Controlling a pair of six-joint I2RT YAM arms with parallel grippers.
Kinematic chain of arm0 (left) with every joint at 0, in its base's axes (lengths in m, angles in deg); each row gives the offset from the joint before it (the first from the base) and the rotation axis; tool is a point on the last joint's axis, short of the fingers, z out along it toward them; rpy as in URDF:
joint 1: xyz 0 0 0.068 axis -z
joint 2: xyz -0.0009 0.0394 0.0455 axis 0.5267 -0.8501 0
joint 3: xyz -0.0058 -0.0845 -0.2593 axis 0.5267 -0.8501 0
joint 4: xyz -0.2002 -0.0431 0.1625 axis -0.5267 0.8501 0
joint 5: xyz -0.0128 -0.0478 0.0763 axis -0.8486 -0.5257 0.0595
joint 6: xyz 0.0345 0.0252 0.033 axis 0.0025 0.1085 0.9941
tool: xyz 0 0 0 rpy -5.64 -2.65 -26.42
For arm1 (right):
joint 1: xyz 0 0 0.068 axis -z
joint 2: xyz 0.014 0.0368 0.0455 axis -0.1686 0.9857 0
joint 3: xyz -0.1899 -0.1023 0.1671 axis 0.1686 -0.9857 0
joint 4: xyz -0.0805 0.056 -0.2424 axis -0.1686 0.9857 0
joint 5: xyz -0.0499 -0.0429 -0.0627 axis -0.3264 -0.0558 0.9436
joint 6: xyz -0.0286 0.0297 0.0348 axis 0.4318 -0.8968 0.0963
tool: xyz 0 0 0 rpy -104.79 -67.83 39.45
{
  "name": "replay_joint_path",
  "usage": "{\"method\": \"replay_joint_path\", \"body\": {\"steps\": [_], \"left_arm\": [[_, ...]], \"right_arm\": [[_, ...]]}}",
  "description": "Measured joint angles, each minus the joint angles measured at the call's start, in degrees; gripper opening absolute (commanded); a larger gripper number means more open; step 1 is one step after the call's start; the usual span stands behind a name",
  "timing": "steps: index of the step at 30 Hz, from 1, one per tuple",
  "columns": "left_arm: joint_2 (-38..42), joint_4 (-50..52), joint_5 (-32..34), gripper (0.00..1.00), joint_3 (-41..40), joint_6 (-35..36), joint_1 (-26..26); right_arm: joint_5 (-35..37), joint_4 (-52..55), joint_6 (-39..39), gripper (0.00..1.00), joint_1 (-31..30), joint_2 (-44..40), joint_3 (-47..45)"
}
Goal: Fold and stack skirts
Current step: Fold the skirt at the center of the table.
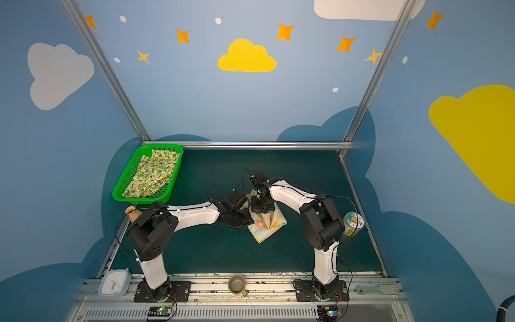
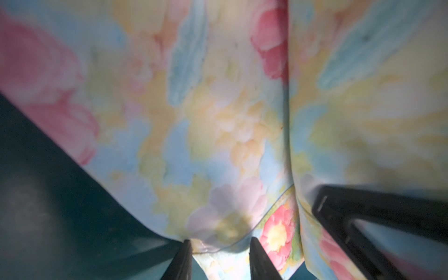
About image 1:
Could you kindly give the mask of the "pastel floral skirt pink flowers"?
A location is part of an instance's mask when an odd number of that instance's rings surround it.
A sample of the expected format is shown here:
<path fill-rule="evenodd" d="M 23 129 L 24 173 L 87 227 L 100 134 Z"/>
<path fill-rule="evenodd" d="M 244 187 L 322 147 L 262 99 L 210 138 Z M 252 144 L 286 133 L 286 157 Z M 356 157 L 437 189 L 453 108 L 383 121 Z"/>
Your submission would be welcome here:
<path fill-rule="evenodd" d="M 256 193 L 256 190 L 252 189 L 251 192 L 247 194 L 249 201 L 244 204 L 244 208 L 249 210 L 253 220 L 253 223 L 248 226 L 248 229 L 257 243 L 261 244 L 264 240 L 268 239 L 280 228 L 285 226 L 287 220 L 277 205 L 277 202 L 274 203 L 272 211 L 268 213 L 256 213 L 250 205 L 252 197 L 255 197 Z"/>

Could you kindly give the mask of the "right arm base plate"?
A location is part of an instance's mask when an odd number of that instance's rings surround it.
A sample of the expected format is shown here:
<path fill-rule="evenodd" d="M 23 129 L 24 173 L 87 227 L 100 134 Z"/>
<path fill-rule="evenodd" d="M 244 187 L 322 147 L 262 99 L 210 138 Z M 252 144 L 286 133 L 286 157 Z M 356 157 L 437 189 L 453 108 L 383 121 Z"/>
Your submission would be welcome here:
<path fill-rule="evenodd" d="M 349 289 L 344 280 L 334 280 L 324 285 L 312 280 L 294 279 L 292 286 L 298 302 L 336 302 L 350 300 Z"/>

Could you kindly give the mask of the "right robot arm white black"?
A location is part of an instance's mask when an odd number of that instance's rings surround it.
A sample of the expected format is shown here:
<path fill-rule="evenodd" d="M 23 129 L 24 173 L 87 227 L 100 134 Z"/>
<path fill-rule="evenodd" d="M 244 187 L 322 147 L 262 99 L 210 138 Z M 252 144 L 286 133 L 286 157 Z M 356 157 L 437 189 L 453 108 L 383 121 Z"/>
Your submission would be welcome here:
<path fill-rule="evenodd" d="M 304 234 L 315 251 L 313 284 L 322 291 L 332 289 L 339 277 L 336 270 L 336 253 L 345 231 L 334 202 L 327 195 L 304 192 L 278 177 L 267 178 L 258 172 L 251 176 L 256 195 L 251 198 L 251 210 L 265 214 L 282 203 L 303 220 Z"/>

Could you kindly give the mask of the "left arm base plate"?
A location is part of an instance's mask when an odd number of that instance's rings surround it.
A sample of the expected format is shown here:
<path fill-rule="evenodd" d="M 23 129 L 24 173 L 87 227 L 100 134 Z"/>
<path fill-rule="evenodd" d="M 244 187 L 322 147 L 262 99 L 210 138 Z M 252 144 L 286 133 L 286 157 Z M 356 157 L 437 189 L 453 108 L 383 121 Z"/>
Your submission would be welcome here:
<path fill-rule="evenodd" d="M 157 289 L 151 289 L 143 280 L 137 285 L 134 303 L 186 303 L 191 286 L 190 281 L 167 281 Z"/>

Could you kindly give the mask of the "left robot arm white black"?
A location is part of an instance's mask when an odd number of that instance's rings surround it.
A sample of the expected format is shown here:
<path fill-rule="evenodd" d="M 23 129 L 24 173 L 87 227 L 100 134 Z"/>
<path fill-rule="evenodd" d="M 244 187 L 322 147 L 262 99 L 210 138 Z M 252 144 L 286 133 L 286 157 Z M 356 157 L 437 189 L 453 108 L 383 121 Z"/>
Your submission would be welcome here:
<path fill-rule="evenodd" d="M 134 252 L 146 285 L 153 291 L 164 285 L 168 274 L 163 252 L 175 232 L 197 225 L 227 224 L 232 229 L 245 229 L 253 224 L 249 209 L 233 208 L 225 201 L 207 201 L 197 205 L 171 206 L 158 201 L 144 210 L 126 209 L 127 227 Z"/>

